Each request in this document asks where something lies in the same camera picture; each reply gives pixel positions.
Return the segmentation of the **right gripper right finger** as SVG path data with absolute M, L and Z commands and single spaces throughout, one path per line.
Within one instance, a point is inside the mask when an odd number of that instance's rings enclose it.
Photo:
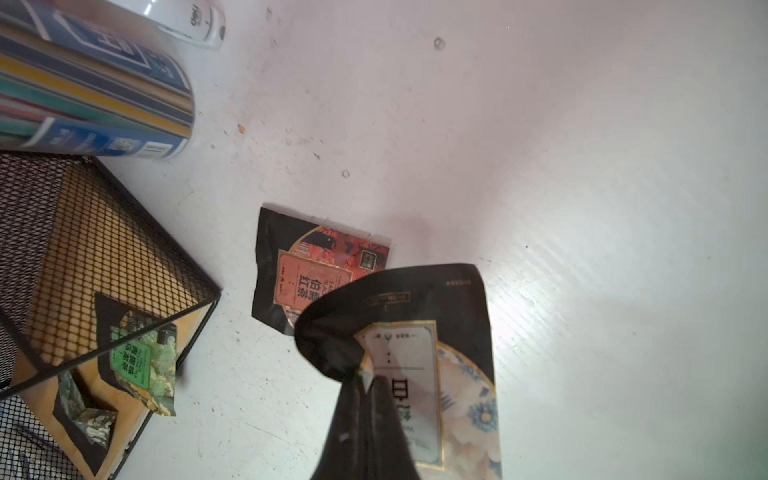
M 376 376 L 367 401 L 367 478 L 419 480 L 398 418 L 390 380 Z

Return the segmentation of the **red black tea bag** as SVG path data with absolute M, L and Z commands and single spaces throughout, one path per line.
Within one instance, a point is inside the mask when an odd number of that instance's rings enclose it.
M 311 303 L 386 268 L 390 248 L 368 238 L 260 209 L 251 316 L 285 334 Z

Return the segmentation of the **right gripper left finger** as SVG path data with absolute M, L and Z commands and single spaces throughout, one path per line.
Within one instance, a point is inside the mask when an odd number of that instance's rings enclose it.
M 328 434 L 312 480 L 364 479 L 364 430 L 361 426 L 365 391 L 353 375 L 342 382 Z

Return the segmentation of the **white floral black tea bag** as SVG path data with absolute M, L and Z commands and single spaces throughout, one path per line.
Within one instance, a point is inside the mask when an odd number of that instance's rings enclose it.
M 420 479 L 499 479 L 500 420 L 484 284 L 471 264 L 399 268 L 356 280 L 307 307 L 299 352 L 342 385 L 390 380 Z

